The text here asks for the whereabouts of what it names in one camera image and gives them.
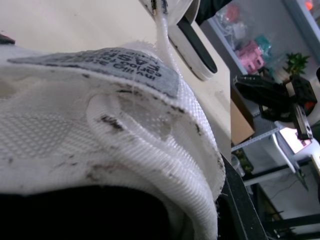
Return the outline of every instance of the dirt stain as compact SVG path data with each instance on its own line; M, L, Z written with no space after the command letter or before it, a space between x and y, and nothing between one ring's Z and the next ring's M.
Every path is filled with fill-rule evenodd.
M112 116L108 116L108 115L103 115L100 120L103 123L109 124L111 125L115 130L117 131L123 131L124 128L119 124L119 122L117 121L117 119L115 119Z

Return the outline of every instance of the white slipper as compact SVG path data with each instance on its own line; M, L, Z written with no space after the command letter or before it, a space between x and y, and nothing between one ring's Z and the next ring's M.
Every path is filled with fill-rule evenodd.
M140 1L152 12L150 0ZM217 66L191 26L197 17L200 0L167 0L167 4L168 35L174 47L200 80L212 79L218 71Z

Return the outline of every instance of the white mesh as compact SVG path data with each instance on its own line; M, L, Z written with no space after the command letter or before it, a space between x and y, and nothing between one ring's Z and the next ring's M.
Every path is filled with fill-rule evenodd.
M216 239L224 165L181 76L172 98L137 79L8 62L28 56L19 47L0 46L0 53L0 86L16 91L0 101L1 193L127 186L164 202L174 239L186 231L182 219L196 239Z

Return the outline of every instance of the green plant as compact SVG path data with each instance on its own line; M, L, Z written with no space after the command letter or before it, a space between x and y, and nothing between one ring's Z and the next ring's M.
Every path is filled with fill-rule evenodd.
M283 68L290 75L300 75L306 74L305 69L307 67L308 58L310 56L302 56L301 53L290 53L286 55L287 57L287 67Z

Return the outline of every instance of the metal shelving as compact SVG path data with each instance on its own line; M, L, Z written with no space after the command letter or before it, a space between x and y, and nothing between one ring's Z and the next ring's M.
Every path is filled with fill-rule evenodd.
M276 126L273 121L262 118L260 113L253 117L253 122L255 128L255 133L253 136L249 140L232 147L231 152L266 138L282 129L281 127Z

